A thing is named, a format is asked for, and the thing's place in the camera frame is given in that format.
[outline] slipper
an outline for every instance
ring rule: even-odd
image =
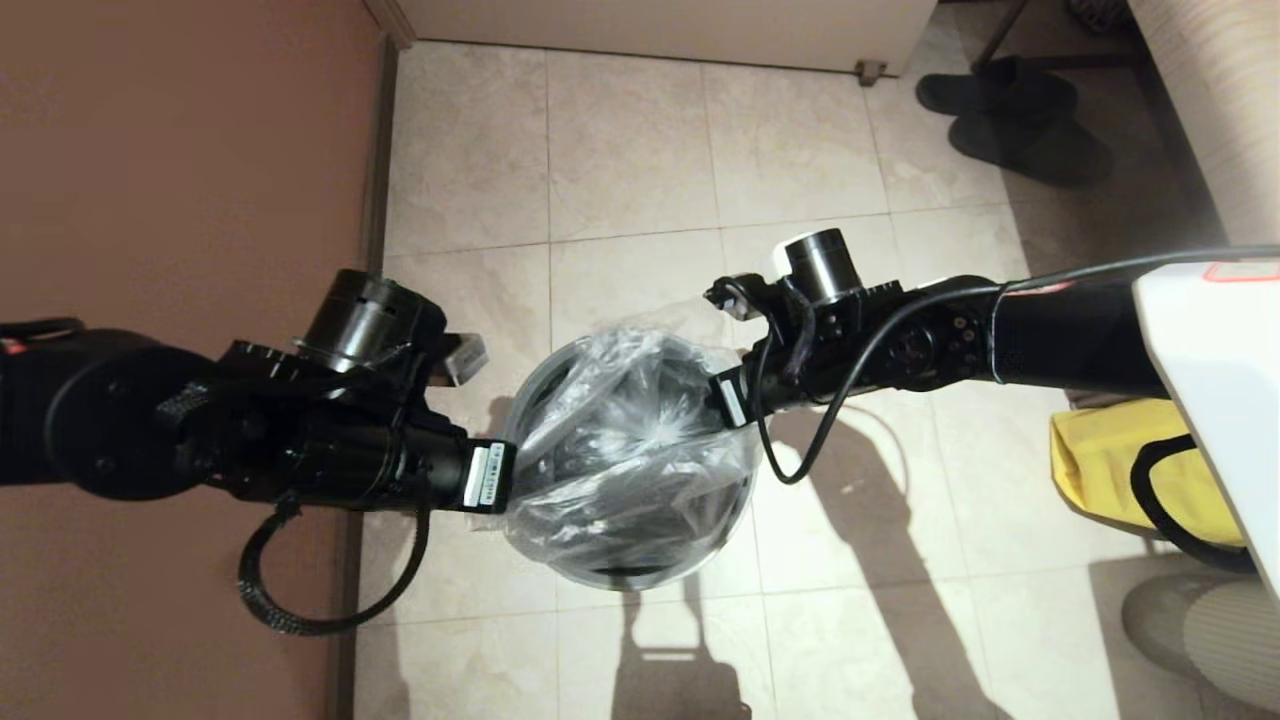
[[[1074,85],[1037,70],[1018,56],[987,63],[972,76],[924,76],[915,83],[915,97],[920,105],[946,115],[1057,117],[1074,113],[1076,104]]]
[[[1111,150],[1071,118],[1027,122],[961,115],[947,132],[970,158],[1060,187],[1089,184],[1111,173]]]

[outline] white label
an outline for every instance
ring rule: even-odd
[[[493,505],[498,497],[498,480],[502,479],[502,457],[507,454],[506,443],[489,446],[489,460],[485,462],[484,479],[480,480],[480,503]]]
[[[746,415],[742,414],[742,405],[737,401],[737,393],[733,392],[733,382],[728,378],[721,380],[721,395],[724,396],[724,407],[728,409],[728,416],[733,420],[735,428],[741,428],[746,424]]]
[[[477,447],[471,451],[471,466],[467,468],[467,486],[462,491],[463,507],[475,507],[480,503],[480,477],[484,474],[485,460],[488,457],[488,448]]]

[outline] metal bracket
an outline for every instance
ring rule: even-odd
[[[884,72],[886,64],[879,60],[858,60],[854,65],[854,74],[858,76],[858,85],[870,87]]]

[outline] pair of slippers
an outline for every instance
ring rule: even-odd
[[[1111,173],[1111,151],[1073,117],[1075,86],[1020,58],[972,76],[924,76],[915,96],[934,113],[959,115],[947,140],[970,158],[1061,187]]]

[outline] tile floor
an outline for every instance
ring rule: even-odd
[[[553,348],[639,313],[687,313],[696,340],[746,347],[758,325],[731,328],[696,299],[803,229],[840,227],[869,282],[1001,279],[1089,256],[1084,238],[1105,233],[1076,210],[1128,186],[1080,196],[1006,177],[951,151],[947,119],[914,101],[920,74],[964,69],[955,8],[934,15],[906,77],[870,90],[750,67],[408,51],[387,273],[483,333],[492,357],[472,383],[435,391],[435,407],[495,432]],[[1124,76],[1084,82],[1097,73],[1079,76],[1087,108],[1133,101]],[[1111,128],[1142,140],[1121,168],[1158,170],[1134,126]],[[1124,591],[1187,561],[1062,506],[1046,421],[1065,407],[1061,392],[979,384],[850,402],[806,482],[765,469],[723,551],[640,596],[568,583],[500,533],[438,514],[417,582],[360,632],[357,717],[1233,716],[1125,644]],[[815,420],[777,418],[785,461]],[[366,520],[366,601],[410,536],[404,518]]]

